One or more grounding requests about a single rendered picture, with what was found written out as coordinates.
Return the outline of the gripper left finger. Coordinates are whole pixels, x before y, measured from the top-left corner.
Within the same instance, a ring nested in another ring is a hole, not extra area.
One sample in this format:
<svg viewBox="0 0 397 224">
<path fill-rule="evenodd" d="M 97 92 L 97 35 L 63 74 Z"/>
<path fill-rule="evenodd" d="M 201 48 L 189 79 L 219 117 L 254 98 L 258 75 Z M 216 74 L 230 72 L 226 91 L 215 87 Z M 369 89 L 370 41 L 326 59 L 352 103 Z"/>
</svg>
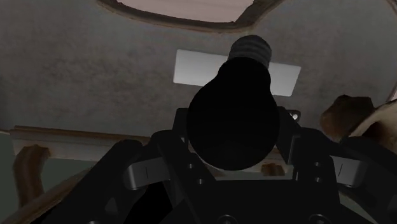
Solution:
<svg viewBox="0 0 397 224">
<path fill-rule="evenodd" d="M 175 173 L 162 153 L 186 149 L 188 109 L 176 111 L 168 132 L 144 146 L 116 143 L 40 224 L 200 224 L 189 208 Z"/>
</svg>

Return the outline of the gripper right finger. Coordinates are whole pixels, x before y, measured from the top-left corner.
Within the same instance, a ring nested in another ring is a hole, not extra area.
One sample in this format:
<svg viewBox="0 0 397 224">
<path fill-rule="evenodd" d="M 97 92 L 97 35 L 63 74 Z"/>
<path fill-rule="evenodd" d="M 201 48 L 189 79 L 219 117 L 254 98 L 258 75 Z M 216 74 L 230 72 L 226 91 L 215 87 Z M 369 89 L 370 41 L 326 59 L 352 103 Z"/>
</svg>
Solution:
<svg viewBox="0 0 397 224">
<path fill-rule="evenodd" d="M 282 106 L 276 142 L 293 180 L 307 191 L 304 224 L 371 224 L 340 203 L 340 193 L 361 206 L 377 224 L 397 224 L 397 155 L 367 137 L 341 143 L 304 128 Z"/>
</svg>

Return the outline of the black light bulb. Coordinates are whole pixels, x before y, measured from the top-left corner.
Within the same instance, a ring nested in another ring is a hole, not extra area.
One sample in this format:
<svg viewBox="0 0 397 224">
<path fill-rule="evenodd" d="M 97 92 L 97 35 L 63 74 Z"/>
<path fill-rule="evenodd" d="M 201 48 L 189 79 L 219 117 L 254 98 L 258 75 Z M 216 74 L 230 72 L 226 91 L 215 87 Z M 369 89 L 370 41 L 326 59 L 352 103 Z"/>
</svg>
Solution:
<svg viewBox="0 0 397 224">
<path fill-rule="evenodd" d="M 235 41 L 217 75 L 193 97 L 187 133 L 199 157 L 226 171 L 261 162 L 279 134 L 279 112 L 270 91 L 272 50 L 257 35 Z"/>
</svg>

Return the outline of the brown and beige lumpy object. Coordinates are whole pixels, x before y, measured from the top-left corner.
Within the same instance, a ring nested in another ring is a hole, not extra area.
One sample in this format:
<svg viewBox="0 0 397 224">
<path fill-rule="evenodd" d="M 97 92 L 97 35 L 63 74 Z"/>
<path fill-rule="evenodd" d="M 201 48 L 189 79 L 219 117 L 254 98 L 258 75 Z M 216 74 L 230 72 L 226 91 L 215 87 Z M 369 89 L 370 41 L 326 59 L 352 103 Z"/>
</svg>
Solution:
<svg viewBox="0 0 397 224">
<path fill-rule="evenodd" d="M 370 97 L 340 95 L 319 123 L 334 141 L 363 136 L 397 154 L 397 99 L 375 107 Z"/>
</svg>

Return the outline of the grey top wooden table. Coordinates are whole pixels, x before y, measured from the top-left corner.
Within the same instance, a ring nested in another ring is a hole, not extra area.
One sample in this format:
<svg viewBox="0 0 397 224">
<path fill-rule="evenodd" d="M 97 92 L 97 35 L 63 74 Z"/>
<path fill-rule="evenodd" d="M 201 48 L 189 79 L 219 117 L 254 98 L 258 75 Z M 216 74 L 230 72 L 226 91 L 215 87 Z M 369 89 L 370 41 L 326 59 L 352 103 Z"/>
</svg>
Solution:
<svg viewBox="0 0 397 224">
<path fill-rule="evenodd" d="M 121 134 L 96 165 L 120 141 L 172 130 L 248 35 L 270 45 L 270 91 L 301 127 L 319 130 L 336 95 L 380 102 L 397 85 L 397 0 L 0 0 L 0 127 Z M 239 171 L 189 138 L 165 147 L 200 224 L 304 224 L 307 191 L 276 144 Z"/>
</svg>

